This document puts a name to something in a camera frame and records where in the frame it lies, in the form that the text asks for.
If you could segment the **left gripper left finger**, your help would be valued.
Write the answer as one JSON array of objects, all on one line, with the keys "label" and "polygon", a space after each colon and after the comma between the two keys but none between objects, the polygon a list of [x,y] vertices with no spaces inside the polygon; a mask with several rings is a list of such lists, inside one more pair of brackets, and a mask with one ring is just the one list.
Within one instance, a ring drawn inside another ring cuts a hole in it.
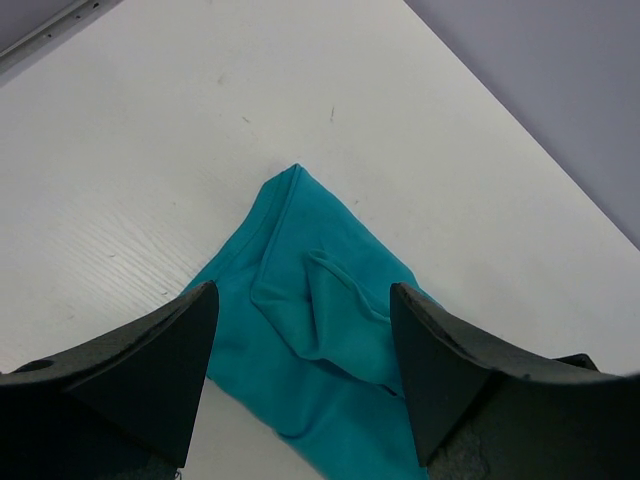
[{"label": "left gripper left finger", "polygon": [[4,479],[177,479],[219,312],[205,282],[1,376]]}]

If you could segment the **teal t shirt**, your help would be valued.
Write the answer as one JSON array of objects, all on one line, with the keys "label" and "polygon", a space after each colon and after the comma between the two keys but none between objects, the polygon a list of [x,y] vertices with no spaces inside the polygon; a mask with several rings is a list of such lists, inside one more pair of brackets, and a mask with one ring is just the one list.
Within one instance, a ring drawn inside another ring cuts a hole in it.
[{"label": "teal t shirt", "polygon": [[219,292],[208,377],[328,479],[423,479],[390,323],[416,284],[300,165],[196,275]]}]

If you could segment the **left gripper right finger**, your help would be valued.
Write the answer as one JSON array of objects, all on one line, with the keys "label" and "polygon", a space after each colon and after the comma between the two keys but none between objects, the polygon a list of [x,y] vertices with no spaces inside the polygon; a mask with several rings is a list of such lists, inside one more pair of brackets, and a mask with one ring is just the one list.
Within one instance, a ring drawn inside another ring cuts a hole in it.
[{"label": "left gripper right finger", "polygon": [[419,464],[432,479],[635,479],[639,378],[545,358],[404,283],[391,326]]}]

